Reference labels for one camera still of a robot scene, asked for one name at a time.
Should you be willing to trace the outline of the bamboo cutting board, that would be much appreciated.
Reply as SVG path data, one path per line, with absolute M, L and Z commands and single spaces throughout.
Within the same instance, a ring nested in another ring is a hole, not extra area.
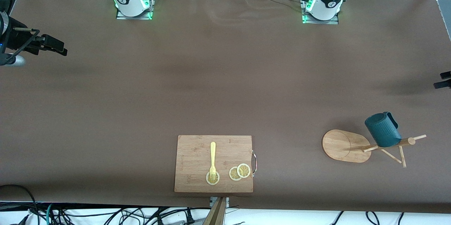
M 220 175 L 216 185 L 206 182 L 211 165 L 210 143 L 216 143 L 215 167 Z M 179 135 L 174 191 L 193 194 L 250 194 L 254 191 L 251 136 Z M 233 181 L 229 170 L 241 163 L 251 168 L 249 177 Z

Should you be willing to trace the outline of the brown table cover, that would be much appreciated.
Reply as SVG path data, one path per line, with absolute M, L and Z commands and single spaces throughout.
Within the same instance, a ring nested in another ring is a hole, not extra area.
M 436 0 L 346 0 L 338 25 L 294 0 L 17 0 L 12 16 L 67 56 L 0 67 L 0 185 L 37 201 L 207 206 L 174 191 L 179 135 L 250 135 L 258 170 L 240 208 L 451 213 L 451 41 Z M 326 132 L 390 112 L 407 167 L 381 151 L 337 161 Z

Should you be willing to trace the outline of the metal bracket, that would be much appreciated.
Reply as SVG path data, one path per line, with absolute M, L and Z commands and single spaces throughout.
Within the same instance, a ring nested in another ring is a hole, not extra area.
M 209 207 L 212 208 L 219 198 L 220 197 L 215 197 L 215 196 L 210 197 L 209 198 Z M 230 207 L 230 198 L 229 197 L 223 197 L 223 198 L 224 198 L 224 201 L 226 203 L 225 207 L 229 208 Z

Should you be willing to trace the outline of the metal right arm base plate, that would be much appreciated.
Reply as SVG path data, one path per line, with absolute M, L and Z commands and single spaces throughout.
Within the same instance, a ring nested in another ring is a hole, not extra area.
M 152 20 L 153 19 L 153 10 L 155 5 L 155 0 L 141 0 L 142 4 L 147 7 L 145 10 L 143 10 L 140 15 L 129 17 L 123 15 L 123 13 L 118 9 L 117 4 L 115 4 L 116 7 L 116 19 L 118 20 Z

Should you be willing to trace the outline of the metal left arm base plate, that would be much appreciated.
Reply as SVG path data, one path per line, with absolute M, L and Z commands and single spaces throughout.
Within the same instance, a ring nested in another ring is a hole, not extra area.
M 302 13 L 302 22 L 304 24 L 325 24 L 325 25 L 337 25 L 339 24 L 338 14 L 330 20 L 320 20 L 315 18 L 309 10 L 314 5 L 315 0 L 300 0 L 300 7 Z

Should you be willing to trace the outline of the teal mug yellow inside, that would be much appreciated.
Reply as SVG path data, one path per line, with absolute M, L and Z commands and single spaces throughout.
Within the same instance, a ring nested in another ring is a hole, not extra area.
M 395 146 L 402 139 L 399 125 L 390 112 L 371 115 L 364 124 L 379 147 Z

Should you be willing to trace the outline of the yellow plastic fork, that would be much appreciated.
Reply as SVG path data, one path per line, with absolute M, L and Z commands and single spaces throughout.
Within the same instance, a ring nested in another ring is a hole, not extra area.
M 216 154 L 216 143 L 210 143 L 210 157 L 211 157 L 211 165 L 209 169 L 209 181 L 213 183 L 216 178 L 216 167 L 215 167 L 215 154 Z

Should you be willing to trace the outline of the wooden mug rack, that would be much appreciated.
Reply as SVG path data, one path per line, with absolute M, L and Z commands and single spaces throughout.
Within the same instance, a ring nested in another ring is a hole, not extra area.
M 371 145 L 369 140 L 360 134 L 338 129 L 332 129 L 325 133 L 322 138 L 322 148 L 328 157 L 337 161 L 351 163 L 364 163 L 371 157 L 373 152 L 381 151 L 397 163 L 401 164 L 403 168 L 406 168 L 407 164 L 403 147 L 414 146 L 417 140 L 426 137 L 427 135 L 424 134 L 416 137 L 404 138 L 400 143 L 393 146 L 393 148 L 398 148 L 400 158 L 397 158 L 387 151 L 390 147 L 383 148 L 377 145 Z

